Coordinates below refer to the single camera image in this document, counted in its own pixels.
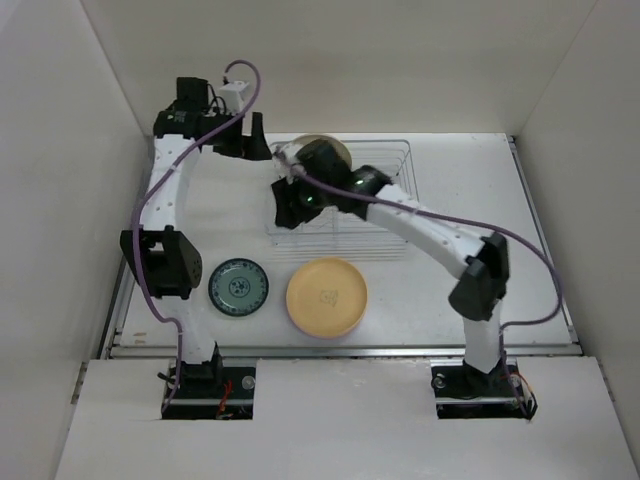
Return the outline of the purple plastic plate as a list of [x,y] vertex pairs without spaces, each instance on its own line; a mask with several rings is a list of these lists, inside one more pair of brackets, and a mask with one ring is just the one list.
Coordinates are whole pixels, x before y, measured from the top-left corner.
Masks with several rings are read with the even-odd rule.
[[335,339],[343,337],[352,332],[359,321],[348,324],[324,324],[324,323],[301,323],[294,322],[294,325],[304,334],[318,339]]

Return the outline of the green patterned small plate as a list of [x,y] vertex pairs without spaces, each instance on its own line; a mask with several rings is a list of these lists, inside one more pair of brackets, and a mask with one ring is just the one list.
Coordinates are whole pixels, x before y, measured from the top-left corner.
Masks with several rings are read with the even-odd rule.
[[208,280],[213,307],[233,318],[259,310],[268,298],[270,284],[261,265],[247,258],[231,258],[219,264]]

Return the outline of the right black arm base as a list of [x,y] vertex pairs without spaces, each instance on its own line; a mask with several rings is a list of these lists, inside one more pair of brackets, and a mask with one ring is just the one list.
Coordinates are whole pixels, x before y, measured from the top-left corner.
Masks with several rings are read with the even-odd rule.
[[523,419],[530,421],[538,402],[518,365],[500,363],[489,374],[468,365],[433,365],[431,387],[441,420]]

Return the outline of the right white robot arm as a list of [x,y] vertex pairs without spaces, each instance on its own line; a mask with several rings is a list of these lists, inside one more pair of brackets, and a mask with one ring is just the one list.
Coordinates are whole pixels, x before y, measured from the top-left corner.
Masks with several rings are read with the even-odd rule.
[[463,319],[463,381],[477,394],[495,387],[499,312],[510,277],[506,238],[468,232],[460,221],[424,209],[381,170],[352,168],[340,144],[326,137],[298,138],[276,148],[273,156],[286,171],[271,186],[277,226],[293,230],[334,207],[414,245],[455,279],[448,302]]

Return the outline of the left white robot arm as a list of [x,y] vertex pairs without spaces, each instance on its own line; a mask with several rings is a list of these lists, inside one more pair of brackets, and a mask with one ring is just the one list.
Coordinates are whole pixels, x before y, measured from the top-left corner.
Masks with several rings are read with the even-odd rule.
[[176,97],[153,124],[155,158],[150,183],[135,208],[120,247],[151,313],[177,333],[173,383],[201,396],[217,394],[224,373],[213,364],[216,342],[193,311],[191,295],[202,279],[202,257],[184,231],[191,177],[205,147],[224,157],[271,157],[263,118],[252,107],[259,84],[225,79],[219,88],[179,77]]

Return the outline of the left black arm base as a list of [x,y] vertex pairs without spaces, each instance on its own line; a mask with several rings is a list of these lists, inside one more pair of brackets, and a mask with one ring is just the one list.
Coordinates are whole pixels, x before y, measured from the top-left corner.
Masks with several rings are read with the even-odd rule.
[[158,377],[165,382],[163,420],[252,420],[256,387],[255,365],[223,366],[212,379],[190,378],[182,373],[177,393],[169,399],[175,367]]

